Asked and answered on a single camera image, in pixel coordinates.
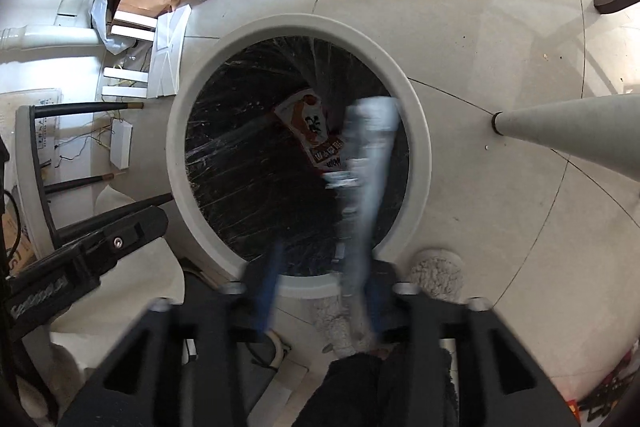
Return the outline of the white blue tissue wrapper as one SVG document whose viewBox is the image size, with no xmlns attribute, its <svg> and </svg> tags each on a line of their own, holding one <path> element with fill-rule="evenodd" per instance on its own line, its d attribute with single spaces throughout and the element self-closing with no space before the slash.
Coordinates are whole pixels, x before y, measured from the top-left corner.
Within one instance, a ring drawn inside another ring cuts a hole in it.
<svg viewBox="0 0 640 427">
<path fill-rule="evenodd" d="M 375 223 L 398 124 L 399 113 L 393 98 L 360 98 L 345 114 L 344 166 L 324 176 L 340 207 L 334 265 L 348 331 L 355 343 L 363 340 L 369 328 L 364 288 L 374 259 Z"/>
</svg>

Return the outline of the white round trash bin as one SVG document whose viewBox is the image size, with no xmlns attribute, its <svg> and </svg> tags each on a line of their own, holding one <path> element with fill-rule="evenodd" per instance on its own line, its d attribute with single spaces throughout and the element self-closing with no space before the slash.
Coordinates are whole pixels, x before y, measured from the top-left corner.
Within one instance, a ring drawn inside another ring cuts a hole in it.
<svg viewBox="0 0 640 427">
<path fill-rule="evenodd" d="M 372 246 L 385 261 L 406 250 L 430 193 L 431 137 L 405 73 L 373 40 L 329 18 L 281 14 L 222 37 L 180 89 L 167 130 L 171 193 L 198 245 L 232 277 L 284 244 L 280 294 L 337 294 L 336 193 L 274 113 L 311 89 L 329 132 L 343 140 L 360 98 L 396 101 L 399 124 Z"/>
</svg>

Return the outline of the left grey fuzzy slipper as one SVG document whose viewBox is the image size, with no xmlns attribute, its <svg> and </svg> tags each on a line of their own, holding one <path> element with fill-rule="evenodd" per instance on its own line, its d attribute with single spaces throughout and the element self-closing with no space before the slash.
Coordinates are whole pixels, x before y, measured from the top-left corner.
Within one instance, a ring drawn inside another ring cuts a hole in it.
<svg viewBox="0 0 640 427">
<path fill-rule="evenodd" d="M 326 297 L 311 301 L 312 324 L 324 341 L 324 352 L 332 351 L 337 358 L 347 358 L 356 353 L 352 343 L 349 317 L 340 297 Z"/>
</svg>

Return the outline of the grey fuzzy slipper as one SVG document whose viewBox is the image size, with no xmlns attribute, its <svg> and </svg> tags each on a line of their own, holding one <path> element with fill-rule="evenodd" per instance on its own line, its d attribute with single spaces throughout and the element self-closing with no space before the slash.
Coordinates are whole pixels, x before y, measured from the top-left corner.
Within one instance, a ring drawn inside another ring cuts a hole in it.
<svg viewBox="0 0 640 427">
<path fill-rule="evenodd" d="M 462 259 L 452 251 L 425 249 L 414 256 L 408 280 L 434 299 L 458 303 L 463 287 L 463 269 Z"/>
<path fill-rule="evenodd" d="M 356 353 L 352 343 L 349 317 L 340 297 L 326 297 L 311 301 L 312 324 L 324 341 L 324 352 L 332 351 L 337 358 L 347 358 Z"/>
</svg>

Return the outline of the right grey fuzzy slipper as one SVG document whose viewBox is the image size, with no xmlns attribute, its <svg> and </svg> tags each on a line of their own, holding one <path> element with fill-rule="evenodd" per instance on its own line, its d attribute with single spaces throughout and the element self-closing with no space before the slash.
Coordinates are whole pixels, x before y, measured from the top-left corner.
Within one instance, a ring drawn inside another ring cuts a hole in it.
<svg viewBox="0 0 640 427">
<path fill-rule="evenodd" d="M 463 287 L 463 269 L 462 259 L 452 251 L 425 249 L 414 256 L 408 280 L 434 299 L 458 303 Z"/>
</svg>

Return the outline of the cream white blanket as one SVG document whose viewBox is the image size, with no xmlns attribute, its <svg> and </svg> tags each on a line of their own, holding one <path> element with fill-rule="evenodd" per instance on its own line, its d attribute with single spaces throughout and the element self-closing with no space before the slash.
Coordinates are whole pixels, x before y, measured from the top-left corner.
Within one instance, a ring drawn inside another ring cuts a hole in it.
<svg viewBox="0 0 640 427">
<path fill-rule="evenodd" d="M 76 301 L 50 326 L 52 343 L 70 352 L 82 375 L 104 360 L 153 301 L 182 303 L 184 276 L 166 239 L 160 237 L 122 258 L 101 285 Z"/>
</svg>

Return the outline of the person's right black trouser leg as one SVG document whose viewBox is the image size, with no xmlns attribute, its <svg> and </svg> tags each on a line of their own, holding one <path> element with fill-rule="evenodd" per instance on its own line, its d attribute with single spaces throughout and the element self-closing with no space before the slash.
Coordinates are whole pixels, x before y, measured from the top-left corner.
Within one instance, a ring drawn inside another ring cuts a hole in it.
<svg viewBox="0 0 640 427">
<path fill-rule="evenodd" d="M 400 426 L 408 353 L 358 352 L 332 362 L 296 417 L 296 426 Z"/>
</svg>

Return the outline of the small white flat box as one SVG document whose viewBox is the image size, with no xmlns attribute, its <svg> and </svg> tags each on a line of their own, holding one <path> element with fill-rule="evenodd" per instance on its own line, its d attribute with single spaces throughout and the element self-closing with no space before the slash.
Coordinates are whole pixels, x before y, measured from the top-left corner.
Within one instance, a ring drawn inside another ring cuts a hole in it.
<svg viewBox="0 0 640 427">
<path fill-rule="evenodd" d="M 110 161 L 118 170 L 127 170 L 130 163 L 132 124 L 114 119 L 111 127 Z"/>
</svg>

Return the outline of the red white snack wrapper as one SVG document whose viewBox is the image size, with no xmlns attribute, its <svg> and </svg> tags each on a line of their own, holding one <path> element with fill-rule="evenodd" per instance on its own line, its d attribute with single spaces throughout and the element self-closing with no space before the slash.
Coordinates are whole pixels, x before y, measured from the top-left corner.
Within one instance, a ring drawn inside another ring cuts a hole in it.
<svg viewBox="0 0 640 427">
<path fill-rule="evenodd" d="M 320 96 L 306 89 L 292 94 L 274 113 L 298 139 L 311 165 L 319 172 L 343 169 L 343 140 L 329 132 Z"/>
</svg>

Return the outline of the white folded cardboard sheet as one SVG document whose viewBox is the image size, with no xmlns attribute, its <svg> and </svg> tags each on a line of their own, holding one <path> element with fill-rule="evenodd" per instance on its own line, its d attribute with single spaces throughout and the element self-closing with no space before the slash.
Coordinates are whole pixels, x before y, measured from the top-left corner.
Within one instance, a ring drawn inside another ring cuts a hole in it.
<svg viewBox="0 0 640 427">
<path fill-rule="evenodd" d="M 157 19 L 148 74 L 147 98 L 167 98 L 178 93 L 186 26 L 192 9 L 186 4 Z"/>
</svg>

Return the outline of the grey conical table leg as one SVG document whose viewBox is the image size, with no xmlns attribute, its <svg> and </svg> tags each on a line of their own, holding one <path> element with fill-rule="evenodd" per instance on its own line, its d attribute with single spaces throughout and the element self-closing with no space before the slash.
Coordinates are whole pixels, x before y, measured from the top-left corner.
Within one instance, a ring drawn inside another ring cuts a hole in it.
<svg viewBox="0 0 640 427">
<path fill-rule="evenodd" d="M 553 148 L 639 179 L 639 97 L 598 96 L 495 113 L 498 135 Z"/>
</svg>

